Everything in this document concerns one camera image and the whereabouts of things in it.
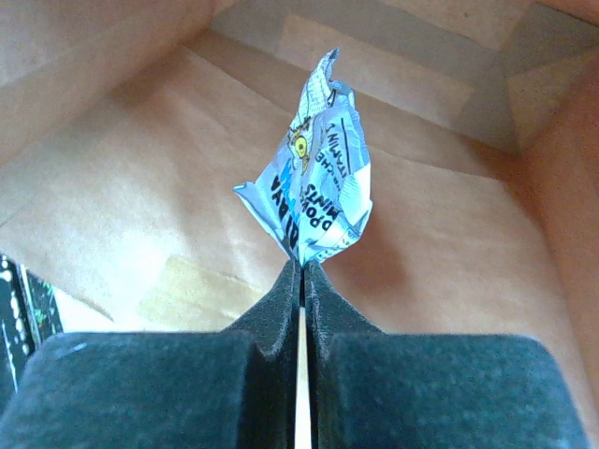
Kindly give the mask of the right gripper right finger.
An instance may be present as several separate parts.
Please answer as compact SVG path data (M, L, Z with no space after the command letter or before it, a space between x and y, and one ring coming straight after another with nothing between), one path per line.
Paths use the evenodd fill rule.
M518 335L393 334L303 270L316 448L586 448L562 373Z

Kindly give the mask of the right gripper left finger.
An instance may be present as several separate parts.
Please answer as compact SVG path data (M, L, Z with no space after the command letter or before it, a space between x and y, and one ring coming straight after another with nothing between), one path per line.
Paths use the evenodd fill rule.
M26 363L5 448L290 448L301 269L218 332L63 333Z

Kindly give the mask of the blue white mints wrapper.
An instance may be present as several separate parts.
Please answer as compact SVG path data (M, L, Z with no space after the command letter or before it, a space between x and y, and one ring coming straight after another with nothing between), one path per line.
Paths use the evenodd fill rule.
M353 90L334 80L339 49L306 80L277 152L255 181L234 191L300 265L356 243L373 209L371 158Z

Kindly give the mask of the red paper bag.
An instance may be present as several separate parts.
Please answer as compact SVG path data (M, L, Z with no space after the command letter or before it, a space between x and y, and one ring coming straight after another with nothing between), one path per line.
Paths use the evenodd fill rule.
M596 434L594 1L5 1L2 251L126 328L231 320L285 261L233 187L335 47L373 171L336 288L389 331L536 337Z

